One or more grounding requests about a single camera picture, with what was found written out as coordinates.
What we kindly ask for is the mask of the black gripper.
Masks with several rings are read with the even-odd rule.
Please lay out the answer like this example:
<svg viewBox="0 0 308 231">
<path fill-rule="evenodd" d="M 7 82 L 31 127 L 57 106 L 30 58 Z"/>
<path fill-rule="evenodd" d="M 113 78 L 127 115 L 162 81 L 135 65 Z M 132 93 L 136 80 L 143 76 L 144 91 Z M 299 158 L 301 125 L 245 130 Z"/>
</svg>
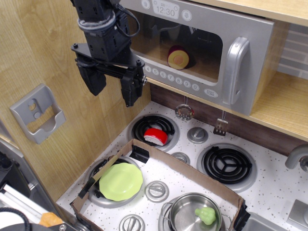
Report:
<svg viewBox="0 0 308 231">
<path fill-rule="evenodd" d="M 130 49 L 131 39 L 117 31 L 105 34 L 85 33 L 85 43 L 74 43 L 80 75 L 89 91 L 97 96 L 106 86 L 105 74 L 121 79 L 126 107 L 142 96 L 144 61 Z"/>
</svg>

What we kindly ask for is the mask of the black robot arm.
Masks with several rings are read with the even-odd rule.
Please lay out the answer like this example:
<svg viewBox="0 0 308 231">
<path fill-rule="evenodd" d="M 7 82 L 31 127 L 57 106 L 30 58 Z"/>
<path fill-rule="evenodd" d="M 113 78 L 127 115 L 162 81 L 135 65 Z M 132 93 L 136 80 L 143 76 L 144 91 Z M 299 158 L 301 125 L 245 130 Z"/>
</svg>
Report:
<svg viewBox="0 0 308 231">
<path fill-rule="evenodd" d="M 138 32 L 130 33 L 128 17 L 137 20 L 136 16 L 118 0 L 74 0 L 72 4 L 87 42 L 75 43 L 71 49 L 89 91 L 98 95 L 106 86 L 106 76 L 116 77 L 126 106 L 133 106 L 145 83 L 145 63 L 130 49 Z"/>
</svg>

